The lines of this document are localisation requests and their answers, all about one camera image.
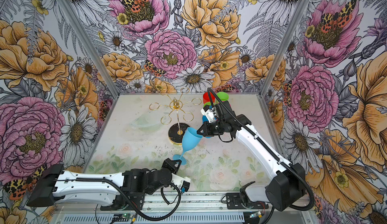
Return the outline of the green wine glass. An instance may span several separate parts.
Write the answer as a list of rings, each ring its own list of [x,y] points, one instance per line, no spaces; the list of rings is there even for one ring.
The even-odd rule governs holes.
[[[229,100],[229,95],[225,92],[218,92],[217,97],[222,101],[228,101]]]

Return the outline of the blue wine glass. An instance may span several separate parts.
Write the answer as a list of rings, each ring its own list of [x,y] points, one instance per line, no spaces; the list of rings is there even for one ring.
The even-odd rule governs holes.
[[[206,116],[202,116],[202,122],[203,122],[203,124],[209,123],[209,120]]]
[[[196,129],[194,129],[192,127],[188,127],[184,133],[183,138],[182,138],[182,143],[181,143],[182,153],[181,153],[181,155],[174,155],[172,157],[172,159],[174,161],[180,160],[182,165],[186,165],[187,161],[183,157],[183,155],[186,152],[193,150],[199,144],[199,142],[201,141],[202,138],[203,138],[203,136],[200,134],[197,134]]]

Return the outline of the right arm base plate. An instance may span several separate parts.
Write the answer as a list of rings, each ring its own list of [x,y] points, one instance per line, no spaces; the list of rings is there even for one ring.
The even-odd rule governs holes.
[[[227,205],[227,209],[268,209],[269,205],[265,202],[252,202],[244,195],[240,196],[240,192],[226,193],[221,202]]]

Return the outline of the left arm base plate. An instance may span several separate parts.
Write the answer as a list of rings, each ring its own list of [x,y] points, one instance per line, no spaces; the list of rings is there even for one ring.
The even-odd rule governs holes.
[[[138,196],[129,196],[129,199],[132,201],[133,205],[137,207],[137,209],[142,210],[145,195]],[[113,204],[109,206],[100,207],[101,211],[133,211],[134,209],[130,204],[128,204],[121,195],[118,195]]]

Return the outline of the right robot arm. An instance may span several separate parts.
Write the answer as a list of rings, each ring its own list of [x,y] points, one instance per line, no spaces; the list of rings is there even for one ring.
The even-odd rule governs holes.
[[[309,211],[315,205],[312,188],[305,180],[305,169],[280,155],[258,133],[252,122],[243,114],[236,115],[228,101],[222,101],[211,89],[207,89],[210,106],[201,110],[207,118],[197,130],[203,137],[221,137],[229,133],[231,139],[243,144],[261,162],[270,183],[262,186],[255,181],[244,185],[240,199],[246,208],[255,202],[266,202],[278,211],[292,208]]]

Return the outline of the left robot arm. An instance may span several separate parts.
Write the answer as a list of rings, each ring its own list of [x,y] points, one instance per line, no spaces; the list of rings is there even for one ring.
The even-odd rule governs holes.
[[[145,195],[161,192],[165,203],[164,188],[177,191],[177,201],[190,187],[190,178],[177,172],[181,160],[166,159],[161,169],[131,169],[113,174],[81,174],[56,164],[43,172],[27,201],[28,207],[49,207],[59,203],[93,203],[108,211],[129,207],[138,216],[152,222],[172,216],[177,207],[161,217],[150,217],[142,212]]]

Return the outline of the red wine glass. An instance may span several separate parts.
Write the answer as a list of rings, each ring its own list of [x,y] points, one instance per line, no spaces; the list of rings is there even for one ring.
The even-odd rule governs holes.
[[[215,103],[215,101],[216,101],[216,98],[212,93],[205,92],[203,94],[203,104],[206,104],[206,103],[211,104],[211,102]]]

